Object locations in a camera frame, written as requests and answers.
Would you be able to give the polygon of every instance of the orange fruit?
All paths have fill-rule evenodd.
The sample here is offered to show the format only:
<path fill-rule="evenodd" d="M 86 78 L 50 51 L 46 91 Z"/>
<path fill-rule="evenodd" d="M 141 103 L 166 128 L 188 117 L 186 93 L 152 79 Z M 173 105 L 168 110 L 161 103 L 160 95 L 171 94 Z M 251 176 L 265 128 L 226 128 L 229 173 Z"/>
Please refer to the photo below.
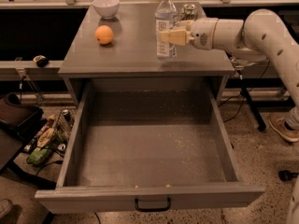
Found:
<path fill-rule="evenodd" d="M 113 39 L 113 31 L 110 27 L 106 25 L 99 26 L 95 30 L 95 38 L 97 39 L 98 43 L 105 45 L 112 41 Z"/>

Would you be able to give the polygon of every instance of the plastic bottle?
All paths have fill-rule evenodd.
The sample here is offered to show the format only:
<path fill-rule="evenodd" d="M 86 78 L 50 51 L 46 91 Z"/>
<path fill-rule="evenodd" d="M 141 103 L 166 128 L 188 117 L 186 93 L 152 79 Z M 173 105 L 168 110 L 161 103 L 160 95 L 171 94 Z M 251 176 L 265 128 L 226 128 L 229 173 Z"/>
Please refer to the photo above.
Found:
<path fill-rule="evenodd" d="M 178 12 L 176 6 L 171 0 L 161 0 L 155 12 L 156 32 L 169 30 L 174 27 L 178 20 Z M 157 36 L 157 57 L 160 60 L 171 60 L 176 58 L 176 46 L 170 43 L 159 41 Z"/>

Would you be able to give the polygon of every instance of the bowl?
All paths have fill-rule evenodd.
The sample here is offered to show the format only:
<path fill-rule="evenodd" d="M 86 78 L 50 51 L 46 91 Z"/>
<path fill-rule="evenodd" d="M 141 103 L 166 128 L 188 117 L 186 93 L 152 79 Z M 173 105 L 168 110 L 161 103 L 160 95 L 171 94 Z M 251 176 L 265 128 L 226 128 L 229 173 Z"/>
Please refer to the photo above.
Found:
<path fill-rule="evenodd" d="M 103 19 L 112 19 L 118 13 L 120 0 L 94 0 L 92 5 Z"/>

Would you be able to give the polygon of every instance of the drawer handle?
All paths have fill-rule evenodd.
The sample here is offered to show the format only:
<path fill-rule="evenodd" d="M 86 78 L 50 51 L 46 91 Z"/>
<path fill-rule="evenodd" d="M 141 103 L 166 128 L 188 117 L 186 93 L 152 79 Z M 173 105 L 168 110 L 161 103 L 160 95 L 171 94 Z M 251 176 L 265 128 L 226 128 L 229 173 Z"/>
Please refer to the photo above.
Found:
<path fill-rule="evenodd" d="M 170 209 L 171 202 L 170 198 L 167 198 L 167 206 L 166 207 L 160 207 L 160 208 L 142 208 L 139 207 L 139 200 L 136 198 L 135 199 L 135 209 L 138 212 L 143 212 L 143 213 L 152 213 L 152 212 L 166 212 Z"/>

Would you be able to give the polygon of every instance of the open drawer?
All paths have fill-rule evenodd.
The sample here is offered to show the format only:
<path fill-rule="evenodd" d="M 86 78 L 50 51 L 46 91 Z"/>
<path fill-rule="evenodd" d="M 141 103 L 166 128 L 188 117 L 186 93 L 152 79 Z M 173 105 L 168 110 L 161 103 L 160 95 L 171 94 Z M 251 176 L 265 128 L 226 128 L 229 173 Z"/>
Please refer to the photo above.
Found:
<path fill-rule="evenodd" d="M 171 77 L 162 79 L 164 86 L 158 77 L 131 80 L 138 89 L 124 89 L 128 80 L 112 78 L 109 89 L 89 81 L 57 187 L 36 199 L 53 214 L 243 207 L 257 199 L 264 187 L 242 182 L 206 79 L 177 78 L 175 89 Z"/>

